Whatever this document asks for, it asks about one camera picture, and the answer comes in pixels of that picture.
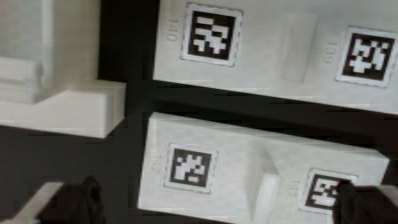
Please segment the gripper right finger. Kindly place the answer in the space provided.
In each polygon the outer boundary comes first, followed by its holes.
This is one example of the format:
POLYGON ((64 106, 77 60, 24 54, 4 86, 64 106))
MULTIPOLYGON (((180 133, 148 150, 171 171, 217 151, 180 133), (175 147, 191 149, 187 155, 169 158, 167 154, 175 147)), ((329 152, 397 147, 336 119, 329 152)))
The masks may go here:
POLYGON ((338 185, 334 224, 398 224, 398 185, 338 185))

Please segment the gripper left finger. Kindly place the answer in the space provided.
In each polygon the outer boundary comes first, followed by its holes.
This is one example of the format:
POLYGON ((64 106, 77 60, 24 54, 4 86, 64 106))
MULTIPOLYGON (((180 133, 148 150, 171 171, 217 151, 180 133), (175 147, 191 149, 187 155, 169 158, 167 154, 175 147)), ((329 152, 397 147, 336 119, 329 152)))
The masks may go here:
POLYGON ((107 224, 96 178, 89 176, 80 184, 47 182, 11 224, 107 224))

